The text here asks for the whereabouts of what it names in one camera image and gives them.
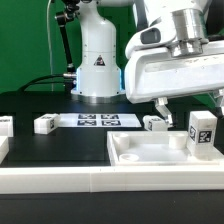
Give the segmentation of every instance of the green background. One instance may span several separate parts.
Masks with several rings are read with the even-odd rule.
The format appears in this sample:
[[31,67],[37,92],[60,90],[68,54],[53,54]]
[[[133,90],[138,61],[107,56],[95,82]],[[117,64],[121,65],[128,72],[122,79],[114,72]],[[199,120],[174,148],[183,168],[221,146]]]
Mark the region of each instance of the green background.
[[[0,93],[17,90],[28,81],[50,75],[50,60],[47,41],[48,0],[10,0],[1,4],[0,19]],[[66,61],[56,12],[63,10],[61,1],[51,4],[50,24],[53,48],[53,73],[66,71]],[[124,70],[127,63],[125,47],[135,33],[131,7],[99,8],[100,15],[110,20],[117,28],[117,64]],[[68,38],[76,67],[81,64],[81,30],[77,20],[67,24]],[[51,90],[51,86],[31,87],[29,90]],[[62,85],[55,90],[63,90]],[[206,95],[197,96],[202,102],[212,105]]]

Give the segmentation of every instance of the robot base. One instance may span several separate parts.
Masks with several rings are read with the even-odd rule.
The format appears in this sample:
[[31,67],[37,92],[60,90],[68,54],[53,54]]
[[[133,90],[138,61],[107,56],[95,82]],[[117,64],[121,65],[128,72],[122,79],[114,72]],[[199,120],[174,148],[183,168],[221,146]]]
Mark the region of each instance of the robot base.
[[116,102],[127,100],[124,90],[119,92],[115,96],[109,96],[109,97],[85,96],[85,95],[80,94],[80,92],[77,92],[76,90],[72,90],[71,98],[72,98],[72,100],[75,100],[75,101],[81,101],[84,103],[91,103],[91,104],[116,103]]

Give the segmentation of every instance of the small block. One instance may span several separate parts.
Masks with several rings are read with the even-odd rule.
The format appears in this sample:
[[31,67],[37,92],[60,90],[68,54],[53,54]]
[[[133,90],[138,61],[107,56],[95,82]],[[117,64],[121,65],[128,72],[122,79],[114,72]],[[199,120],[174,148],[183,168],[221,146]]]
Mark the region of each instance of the small block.
[[34,120],[34,133],[48,134],[58,127],[59,121],[58,114],[45,114]]

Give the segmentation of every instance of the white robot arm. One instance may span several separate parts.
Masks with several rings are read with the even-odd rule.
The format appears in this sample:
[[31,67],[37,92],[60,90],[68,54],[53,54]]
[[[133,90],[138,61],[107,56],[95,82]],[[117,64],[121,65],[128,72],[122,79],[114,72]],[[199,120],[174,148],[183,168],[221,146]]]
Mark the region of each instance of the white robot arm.
[[136,2],[135,18],[139,18],[141,4],[145,11],[141,20],[146,25],[126,48],[127,98],[132,103],[154,100],[169,126],[173,120],[165,106],[168,98],[216,91],[222,110],[224,42],[209,43],[207,38],[205,19],[211,1]]

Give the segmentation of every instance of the black tabletop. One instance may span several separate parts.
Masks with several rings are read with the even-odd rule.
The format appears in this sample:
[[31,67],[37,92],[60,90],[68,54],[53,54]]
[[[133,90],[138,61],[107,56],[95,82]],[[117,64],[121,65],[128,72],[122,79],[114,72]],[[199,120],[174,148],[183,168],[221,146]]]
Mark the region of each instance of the black tabletop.
[[[37,135],[33,120],[45,113],[133,113],[158,115],[152,103],[89,105],[63,93],[5,93],[0,115],[12,115],[15,137],[1,167],[110,166],[108,131],[142,128],[58,128]],[[193,97],[169,100],[178,117],[173,130],[187,130],[190,111],[210,110]],[[215,146],[222,152],[224,123]],[[0,195],[0,223],[223,223],[224,191],[149,191]]]

